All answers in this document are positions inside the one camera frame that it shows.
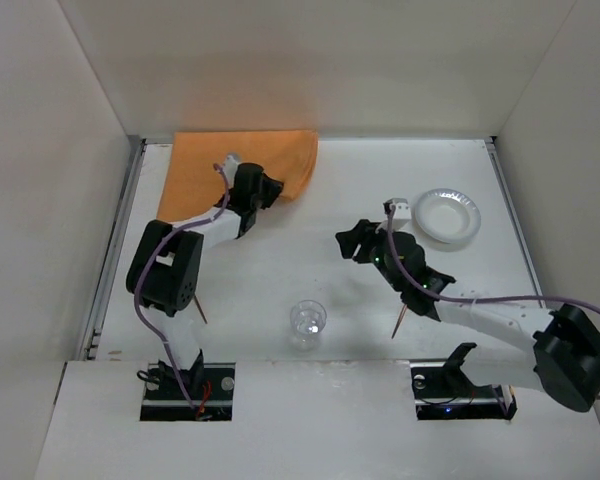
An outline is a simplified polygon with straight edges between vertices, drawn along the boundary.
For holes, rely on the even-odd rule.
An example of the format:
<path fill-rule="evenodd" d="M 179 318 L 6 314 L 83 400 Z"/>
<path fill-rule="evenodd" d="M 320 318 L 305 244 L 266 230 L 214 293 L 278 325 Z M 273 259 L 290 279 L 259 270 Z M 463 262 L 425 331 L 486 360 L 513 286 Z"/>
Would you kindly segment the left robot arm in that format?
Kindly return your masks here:
<path fill-rule="evenodd" d="M 187 389 L 201 382 L 203 354 L 183 333 L 176 319 L 196 296 L 202 253 L 220 243 L 244 236 L 259 211 L 281 196 L 284 183 L 262 166 L 230 155 L 214 170 L 224 187 L 219 201 L 202 215 L 186 220 L 149 221 L 126 276 L 126 290 L 140 322 L 160 341 L 166 360 L 164 376 Z"/>

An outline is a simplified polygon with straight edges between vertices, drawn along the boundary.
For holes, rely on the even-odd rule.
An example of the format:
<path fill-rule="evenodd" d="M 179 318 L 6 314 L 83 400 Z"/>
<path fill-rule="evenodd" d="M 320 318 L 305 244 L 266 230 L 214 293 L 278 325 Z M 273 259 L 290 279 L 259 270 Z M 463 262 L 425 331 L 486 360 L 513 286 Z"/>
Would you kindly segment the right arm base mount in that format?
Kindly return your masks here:
<path fill-rule="evenodd" d="M 516 415 L 517 401 L 510 387 L 476 386 L 461 371 L 475 343 L 460 344 L 447 359 L 410 364 L 411 387 L 419 421 L 504 420 Z"/>

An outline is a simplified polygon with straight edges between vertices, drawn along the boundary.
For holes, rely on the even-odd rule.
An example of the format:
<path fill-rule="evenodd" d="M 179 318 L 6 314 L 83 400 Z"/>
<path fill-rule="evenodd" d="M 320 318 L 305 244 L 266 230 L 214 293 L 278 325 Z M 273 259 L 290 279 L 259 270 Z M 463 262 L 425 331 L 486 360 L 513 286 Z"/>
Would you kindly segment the white ceramic plate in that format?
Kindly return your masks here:
<path fill-rule="evenodd" d="M 422 231 L 445 244 L 470 242 L 481 228 L 481 213 L 466 194 L 448 188 L 424 192 L 413 207 Z"/>

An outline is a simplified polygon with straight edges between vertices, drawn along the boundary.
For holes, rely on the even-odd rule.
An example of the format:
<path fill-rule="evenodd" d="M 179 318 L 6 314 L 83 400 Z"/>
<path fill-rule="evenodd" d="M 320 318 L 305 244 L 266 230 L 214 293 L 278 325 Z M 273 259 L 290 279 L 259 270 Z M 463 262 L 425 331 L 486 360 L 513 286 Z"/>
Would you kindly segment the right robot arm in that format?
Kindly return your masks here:
<path fill-rule="evenodd" d="M 413 235 L 378 222 L 362 219 L 335 239 L 343 258 L 373 265 L 414 314 L 514 347 L 492 352 L 473 342 L 460 344 L 442 368 L 456 391 L 518 386 L 544 392 L 576 412 L 589 411 L 600 399 L 600 332 L 574 303 L 541 308 L 533 296 L 491 302 L 428 266 Z"/>

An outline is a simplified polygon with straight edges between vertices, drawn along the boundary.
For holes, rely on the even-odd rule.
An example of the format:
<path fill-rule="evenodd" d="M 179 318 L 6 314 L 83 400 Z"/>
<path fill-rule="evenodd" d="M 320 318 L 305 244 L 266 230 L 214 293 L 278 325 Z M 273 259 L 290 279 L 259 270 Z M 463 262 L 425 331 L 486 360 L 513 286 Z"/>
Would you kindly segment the orange cloth placemat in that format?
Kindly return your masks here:
<path fill-rule="evenodd" d="M 237 168 L 256 164 L 283 184 L 279 198 L 299 199 L 307 190 L 316 164 L 318 134 L 312 130 L 178 132 L 174 135 L 157 218 L 177 223 L 202 215 L 225 192 L 222 166 L 230 186 Z"/>

